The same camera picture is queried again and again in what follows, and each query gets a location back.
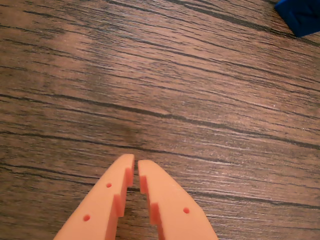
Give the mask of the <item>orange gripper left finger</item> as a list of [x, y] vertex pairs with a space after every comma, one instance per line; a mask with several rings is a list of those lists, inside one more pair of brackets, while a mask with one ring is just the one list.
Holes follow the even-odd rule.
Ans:
[[106, 170], [54, 237], [55, 240], [114, 240], [133, 185], [135, 157], [123, 154]]

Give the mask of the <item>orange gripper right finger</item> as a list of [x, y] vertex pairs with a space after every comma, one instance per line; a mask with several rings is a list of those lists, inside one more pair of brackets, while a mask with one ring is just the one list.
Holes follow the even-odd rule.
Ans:
[[138, 161], [140, 192], [146, 194], [149, 219], [160, 240], [216, 240], [206, 214], [157, 163]]

